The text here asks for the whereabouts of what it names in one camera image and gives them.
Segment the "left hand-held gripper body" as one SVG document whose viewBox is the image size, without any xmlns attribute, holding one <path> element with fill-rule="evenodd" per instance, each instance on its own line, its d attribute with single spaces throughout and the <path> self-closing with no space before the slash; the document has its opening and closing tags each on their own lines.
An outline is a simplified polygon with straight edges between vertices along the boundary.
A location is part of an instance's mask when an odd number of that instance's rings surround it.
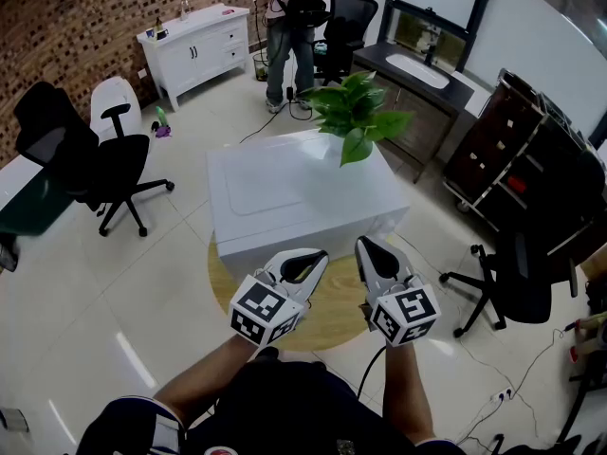
<svg viewBox="0 0 607 455">
<path fill-rule="evenodd" d="M 307 308 L 247 275 L 230 300 L 230 328 L 258 348 L 292 332 Z"/>
</svg>

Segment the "white rounded appliance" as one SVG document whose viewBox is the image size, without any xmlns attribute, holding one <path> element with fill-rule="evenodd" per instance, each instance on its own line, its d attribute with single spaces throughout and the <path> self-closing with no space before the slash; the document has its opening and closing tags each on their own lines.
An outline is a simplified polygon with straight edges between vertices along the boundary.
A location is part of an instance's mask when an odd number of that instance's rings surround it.
<svg viewBox="0 0 607 455">
<path fill-rule="evenodd" d="M 120 104 L 131 105 L 129 111 L 120 115 L 125 135 L 142 134 L 142 115 L 137 96 L 131 84 L 123 77 L 116 76 L 101 82 L 91 96 L 90 128 L 98 135 L 100 142 L 117 136 L 111 118 L 102 118 L 107 109 Z"/>
</svg>

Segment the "green desk with white top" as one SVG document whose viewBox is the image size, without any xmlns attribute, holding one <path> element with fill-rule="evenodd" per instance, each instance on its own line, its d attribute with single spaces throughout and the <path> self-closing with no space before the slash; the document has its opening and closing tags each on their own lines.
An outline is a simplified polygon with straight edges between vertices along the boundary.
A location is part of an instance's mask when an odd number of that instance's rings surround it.
<svg viewBox="0 0 607 455">
<path fill-rule="evenodd" d="M 22 155 L 0 170 L 0 234 L 40 236 L 72 202 L 56 179 Z"/>
</svg>

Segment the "black waste bin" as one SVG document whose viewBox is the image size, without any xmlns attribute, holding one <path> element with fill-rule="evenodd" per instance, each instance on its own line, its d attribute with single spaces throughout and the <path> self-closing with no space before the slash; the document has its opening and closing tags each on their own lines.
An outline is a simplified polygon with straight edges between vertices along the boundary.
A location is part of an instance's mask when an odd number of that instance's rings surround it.
<svg viewBox="0 0 607 455">
<path fill-rule="evenodd" d="M 268 78 L 269 58 L 264 49 L 252 55 L 255 79 L 258 82 L 266 82 Z"/>
</svg>

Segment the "white drawer cabinet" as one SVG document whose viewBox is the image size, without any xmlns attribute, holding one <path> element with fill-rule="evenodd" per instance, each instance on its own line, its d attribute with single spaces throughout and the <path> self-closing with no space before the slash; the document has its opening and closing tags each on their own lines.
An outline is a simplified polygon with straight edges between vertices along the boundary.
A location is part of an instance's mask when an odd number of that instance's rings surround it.
<svg viewBox="0 0 607 455">
<path fill-rule="evenodd" d="M 227 9 L 234 13 L 222 15 Z M 249 10 L 218 4 L 189 14 L 186 21 L 163 24 L 167 38 L 137 36 L 160 96 L 176 111 L 178 97 L 235 68 L 245 69 L 248 52 Z"/>
</svg>

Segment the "dark sink cabinet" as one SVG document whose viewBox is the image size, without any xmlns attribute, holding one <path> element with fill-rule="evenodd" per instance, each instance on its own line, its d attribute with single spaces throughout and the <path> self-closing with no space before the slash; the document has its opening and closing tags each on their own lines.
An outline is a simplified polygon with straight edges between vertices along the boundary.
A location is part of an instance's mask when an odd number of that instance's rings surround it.
<svg viewBox="0 0 607 455">
<path fill-rule="evenodd" d="M 420 177 L 435 159 L 456 121 L 466 111 L 474 90 L 445 71 L 431 68 L 450 79 L 436 89 L 386 62 L 392 54 L 406 55 L 424 64 L 407 49 L 386 42 L 369 45 L 353 54 L 352 72 L 374 71 L 375 83 L 387 90 L 386 110 L 411 111 L 414 120 L 406 134 L 384 139 L 381 144 L 402 155 Z"/>
</svg>

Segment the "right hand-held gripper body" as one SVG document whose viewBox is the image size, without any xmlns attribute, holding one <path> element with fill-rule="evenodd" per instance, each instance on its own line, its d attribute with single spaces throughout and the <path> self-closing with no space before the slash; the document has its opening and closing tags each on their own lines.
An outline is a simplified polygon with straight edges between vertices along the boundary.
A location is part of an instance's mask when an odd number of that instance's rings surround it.
<svg viewBox="0 0 607 455">
<path fill-rule="evenodd" d="M 440 318 L 441 310 L 429 284 L 397 285 L 372 303 L 371 332 L 380 332 L 392 347 L 424 337 Z"/>
</svg>

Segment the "person's left forearm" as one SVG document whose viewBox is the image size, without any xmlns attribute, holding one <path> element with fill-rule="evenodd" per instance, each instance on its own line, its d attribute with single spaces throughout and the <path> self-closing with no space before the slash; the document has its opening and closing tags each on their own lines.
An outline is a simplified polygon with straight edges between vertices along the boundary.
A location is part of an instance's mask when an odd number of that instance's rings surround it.
<svg viewBox="0 0 607 455">
<path fill-rule="evenodd" d="M 219 398 L 256 351 L 255 344 L 235 335 L 173 378 L 154 399 L 188 427 Z"/>
</svg>

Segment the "white sink basin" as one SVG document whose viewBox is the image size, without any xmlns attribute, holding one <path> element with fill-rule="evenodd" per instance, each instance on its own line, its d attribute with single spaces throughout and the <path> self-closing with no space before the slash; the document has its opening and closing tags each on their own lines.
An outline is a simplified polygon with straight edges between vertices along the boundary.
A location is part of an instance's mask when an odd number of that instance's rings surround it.
<svg viewBox="0 0 607 455">
<path fill-rule="evenodd" d="M 436 89 L 444 89 L 450 83 L 449 78 L 406 55 L 389 55 L 386 62 Z"/>
</svg>

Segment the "person's right forearm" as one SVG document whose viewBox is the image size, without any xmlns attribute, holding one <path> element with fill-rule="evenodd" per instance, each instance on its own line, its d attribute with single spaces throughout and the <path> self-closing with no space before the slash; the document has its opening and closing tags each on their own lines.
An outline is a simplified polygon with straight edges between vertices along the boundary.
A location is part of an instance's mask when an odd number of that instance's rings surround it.
<svg viewBox="0 0 607 455">
<path fill-rule="evenodd" d="M 383 418 L 414 444 L 432 439 L 432 412 L 412 343 L 386 347 L 385 377 Z"/>
</svg>

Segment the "person's dark clothed body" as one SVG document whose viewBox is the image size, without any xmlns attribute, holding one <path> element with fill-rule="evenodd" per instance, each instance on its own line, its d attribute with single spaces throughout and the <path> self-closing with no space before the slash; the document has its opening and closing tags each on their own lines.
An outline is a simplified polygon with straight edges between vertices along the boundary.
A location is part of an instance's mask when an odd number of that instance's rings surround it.
<svg viewBox="0 0 607 455">
<path fill-rule="evenodd" d="M 76 455 L 466 454 L 446 440 L 415 445 L 312 363 L 251 361 L 195 427 L 157 401 L 124 396 L 89 426 Z"/>
</svg>

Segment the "dark brown storage cart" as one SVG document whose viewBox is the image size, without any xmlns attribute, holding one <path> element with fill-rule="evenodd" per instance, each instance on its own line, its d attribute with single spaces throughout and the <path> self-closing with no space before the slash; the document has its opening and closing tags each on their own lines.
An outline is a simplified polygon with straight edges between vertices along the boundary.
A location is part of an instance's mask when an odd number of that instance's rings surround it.
<svg viewBox="0 0 607 455">
<path fill-rule="evenodd" d="M 550 252 L 586 259 L 607 244 L 607 165 L 554 101 L 505 68 L 444 183 L 497 231 L 538 217 Z"/>
</svg>

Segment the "green plant in white pot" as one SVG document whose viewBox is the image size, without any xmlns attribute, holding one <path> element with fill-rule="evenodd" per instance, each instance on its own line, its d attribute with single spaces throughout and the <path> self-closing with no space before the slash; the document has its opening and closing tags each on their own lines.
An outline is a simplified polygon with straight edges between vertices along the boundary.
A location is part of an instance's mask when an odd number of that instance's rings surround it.
<svg viewBox="0 0 607 455">
<path fill-rule="evenodd" d="M 374 71 L 348 76 L 338 86 L 318 86 L 303 92 L 320 123 L 319 131 L 341 144 L 342 166 L 367 159 L 374 144 L 407 133 L 411 111 L 386 110 L 387 90 L 375 83 Z"/>
</svg>

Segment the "black backpack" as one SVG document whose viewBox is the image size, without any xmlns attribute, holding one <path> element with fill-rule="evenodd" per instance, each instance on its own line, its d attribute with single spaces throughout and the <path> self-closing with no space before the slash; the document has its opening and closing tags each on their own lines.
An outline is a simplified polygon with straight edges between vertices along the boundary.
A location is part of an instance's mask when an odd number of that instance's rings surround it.
<svg viewBox="0 0 607 455">
<path fill-rule="evenodd" d="M 276 0 L 293 28 L 316 28 L 328 21 L 331 13 L 323 0 Z"/>
</svg>

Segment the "black office chair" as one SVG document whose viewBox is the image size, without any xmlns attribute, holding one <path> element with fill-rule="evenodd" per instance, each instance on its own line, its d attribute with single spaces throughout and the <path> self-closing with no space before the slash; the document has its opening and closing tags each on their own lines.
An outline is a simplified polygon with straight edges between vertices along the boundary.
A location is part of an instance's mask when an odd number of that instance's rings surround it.
<svg viewBox="0 0 607 455">
<path fill-rule="evenodd" d="M 330 0 L 330 6 L 323 38 L 313 45 L 314 78 L 322 86 L 341 83 L 349 75 L 353 54 L 364 48 L 367 28 L 378 10 L 375 0 Z"/>
<path fill-rule="evenodd" d="M 175 189 L 167 179 L 141 183 L 150 138 L 143 134 L 126 135 L 120 116 L 130 111 L 128 103 L 106 109 L 101 116 L 112 120 L 116 136 L 100 141 L 83 121 L 62 88 L 48 82 L 35 83 L 19 100 L 14 115 L 20 126 L 16 150 L 40 165 L 56 179 L 68 196 L 95 211 L 102 205 L 109 210 L 103 217 L 99 234 L 108 234 L 108 224 L 121 205 L 126 205 L 145 237 L 143 225 L 132 197 L 143 191 L 164 187 Z"/>
<path fill-rule="evenodd" d="M 552 308 L 552 285 L 568 282 L 570 295 L 579 294 L 575 262 L 569 258 L 564 271 L 551 273 L 545 241 L 530 232 L 509 232 L 500 235 L 496 252 L 486 253 L 482 245 L 472 245 L 470 253 L 478 257 L 483 272 L 481 280 L 456 272 L 445 272 L 439 281 L 456 280 L 482 292 L 469 320 L 453 331 L 459 338 L 467 333 L 488 303 L 498 320 L 496 331 L 504 330 L 508 320 L 523 324 L 542 324 L 549 320 Z"/>
</svg>

